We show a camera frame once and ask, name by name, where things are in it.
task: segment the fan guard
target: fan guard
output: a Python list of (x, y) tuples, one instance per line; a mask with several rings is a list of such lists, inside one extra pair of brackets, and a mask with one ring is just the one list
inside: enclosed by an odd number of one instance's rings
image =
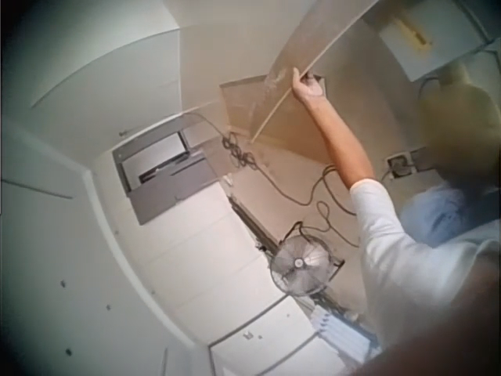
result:
[(297, 235), (284, 240), (270, 262), (273, 283), (292, 296), (321, 291), (336, 267), (334, 257), (323, 240)]

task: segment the fan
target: fan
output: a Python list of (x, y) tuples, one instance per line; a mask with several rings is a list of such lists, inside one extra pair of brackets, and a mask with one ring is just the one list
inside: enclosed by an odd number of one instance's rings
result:
[(306, 234), (286, 238), (270, 262), (273, 282), (292, 296), (321, 291), (339, 267), (326, 244)]

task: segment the man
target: man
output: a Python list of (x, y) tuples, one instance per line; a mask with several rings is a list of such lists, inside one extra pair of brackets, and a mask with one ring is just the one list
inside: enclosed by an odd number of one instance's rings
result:
[(301, 79), (294, 69), (292, 86), (350, 190), (359, 221), (368, 314), (384, 348), (440, 323), (459, 297), (485, 280), (499, 283), (499, 217), (434, 248), (417, 243), (404, 231), (362, 145), (319, 83), (310, 74)]

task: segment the hand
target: hand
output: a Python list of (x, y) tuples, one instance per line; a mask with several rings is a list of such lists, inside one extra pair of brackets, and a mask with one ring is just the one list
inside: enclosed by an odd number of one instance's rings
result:
[(293, 70), (292, 91), (296, 98), (304, 105), (310, 104), (311, 101), (324, 98), (322, 86), (316, 81), (313, 74), (308, 72), (301, 78), (297, 68)]

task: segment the white sleeve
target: white sleeve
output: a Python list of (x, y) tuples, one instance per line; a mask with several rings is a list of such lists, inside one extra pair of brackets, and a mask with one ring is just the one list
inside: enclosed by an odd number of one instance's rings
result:
[(450, 303), (473, 265), (475, 249), (468, 251), (471, 244), (430, 248), (415, 242), (402, 228), (388, 192), (375, 180), (357, 182), (350, 194), (364, 251), (369, 314), (379, 334), (395, 339), (405, 331), (404, 322), (414, 320), (416, 307)]

